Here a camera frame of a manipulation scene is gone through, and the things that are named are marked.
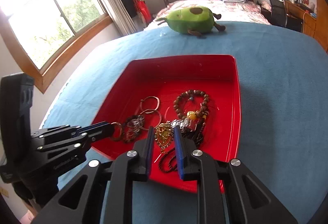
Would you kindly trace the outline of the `red tin box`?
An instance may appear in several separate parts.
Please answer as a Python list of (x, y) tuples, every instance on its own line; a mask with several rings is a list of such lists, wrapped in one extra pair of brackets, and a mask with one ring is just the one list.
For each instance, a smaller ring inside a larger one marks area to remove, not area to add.
[(130, 62), (101, 105), (95, 122), (123, 124), (142, 114), (144, 128), (206, 110), (200, 149), (219, 161), (238, 152), (241, 101), (236, 60), (231, 55), (182, 55)]

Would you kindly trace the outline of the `gold pendant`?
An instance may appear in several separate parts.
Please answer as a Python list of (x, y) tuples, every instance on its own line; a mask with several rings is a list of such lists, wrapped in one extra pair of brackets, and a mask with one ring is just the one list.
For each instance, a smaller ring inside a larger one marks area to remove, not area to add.
[(161, 153), (171, 145), (174, 131), (169, 122), (161, 123), (155, 128), (155, 142), (159, 146)]

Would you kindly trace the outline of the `wooden desk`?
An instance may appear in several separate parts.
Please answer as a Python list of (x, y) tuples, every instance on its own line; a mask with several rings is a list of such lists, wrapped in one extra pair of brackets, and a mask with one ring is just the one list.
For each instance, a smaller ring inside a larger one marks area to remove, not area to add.
[(294, 25), (297, 31), (314, 37), (316, 28), (316, 18), (309, 11), (302, 9), (297, 4), (292, 4), (290, 1), (285, 1), (287, 14), (297, 20)]

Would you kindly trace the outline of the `black office chair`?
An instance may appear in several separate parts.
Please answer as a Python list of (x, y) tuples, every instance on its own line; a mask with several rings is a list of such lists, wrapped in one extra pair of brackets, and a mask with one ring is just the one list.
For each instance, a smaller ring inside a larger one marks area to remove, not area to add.
[(269, 0), (269, 2), (273, 25), (302, 32), (302, 20), (287, 14), (285, 0)]

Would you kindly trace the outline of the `floral bed sheet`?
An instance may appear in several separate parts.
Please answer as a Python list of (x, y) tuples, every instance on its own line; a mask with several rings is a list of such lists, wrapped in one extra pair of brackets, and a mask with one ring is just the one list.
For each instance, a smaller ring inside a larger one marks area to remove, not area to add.
[(221, 14), (220, 21), (241, 21), (270, 25), (269, 21), (262, 15), (261, 7), (254, 2), (226, 3), (220, 0), (183, 0), (170, 3), (158, 12), (155, 19), (145, 28), (145, 31), (167, 26), (167, 23), (156, 21), (158, 18), (167, 17), (174, 10), (194, 6), (207, 7), (213, 13)]

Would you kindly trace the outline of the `green avocado plush toy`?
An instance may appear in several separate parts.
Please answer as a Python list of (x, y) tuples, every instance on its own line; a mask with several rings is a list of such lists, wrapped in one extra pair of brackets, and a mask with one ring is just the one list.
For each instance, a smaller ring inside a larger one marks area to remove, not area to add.
[(215, 27), (219, 32), (224, 32), (226, 27), (215, 22), (221, 14), (213, 13), (209, 8), (196, 6), (182, 8), (170, 12), (166, 17), (157, 18), (159, 24), (167, 23), (177, 33), (193, 35), (198, 38), (212, 32)]

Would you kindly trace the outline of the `wooden wardrobe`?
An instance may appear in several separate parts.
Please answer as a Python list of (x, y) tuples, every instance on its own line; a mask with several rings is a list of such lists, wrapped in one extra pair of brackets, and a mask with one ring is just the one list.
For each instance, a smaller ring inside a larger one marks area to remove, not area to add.
[(314, 38), (327, 53), (328, 42), (328, 6), (325, 0), (316, 0), (317, 17)]

